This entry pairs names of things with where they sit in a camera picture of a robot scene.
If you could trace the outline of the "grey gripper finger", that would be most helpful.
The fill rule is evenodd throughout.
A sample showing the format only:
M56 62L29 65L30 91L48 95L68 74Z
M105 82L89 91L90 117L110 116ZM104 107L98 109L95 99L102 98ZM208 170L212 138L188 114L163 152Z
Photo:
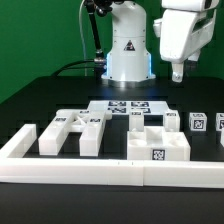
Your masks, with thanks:
M189 60L189 61L197 62L198 59L199 59L199 57L200 57L200 53L201 53L200 50L194 52L194 53L188 58L188 60Z
M172 80L174 82L181 82L183 79L184 64L183 63L173 63L172 64Z

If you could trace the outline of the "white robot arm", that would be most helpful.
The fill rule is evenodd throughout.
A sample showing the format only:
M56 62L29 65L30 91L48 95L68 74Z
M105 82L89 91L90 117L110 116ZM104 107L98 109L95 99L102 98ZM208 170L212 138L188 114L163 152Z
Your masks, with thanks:
M172 80L181 82L184 62L196 61L200 50L212 39L215 11L220 0L162 0L165 9L153 24L160 39L161 59L172 64ZM112 4L113 45L107 54L105 83L137 87L155 78L151 54L146 49L146 12L133 1Z

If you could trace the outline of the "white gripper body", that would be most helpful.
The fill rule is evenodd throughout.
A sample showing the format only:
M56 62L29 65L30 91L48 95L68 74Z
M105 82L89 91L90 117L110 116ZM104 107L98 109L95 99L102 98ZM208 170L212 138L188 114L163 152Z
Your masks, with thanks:
M166 9L163 17L153 24L160 39L160 56L164 61L183 63L208 44L213 36L216 11L210 18L207 12Z

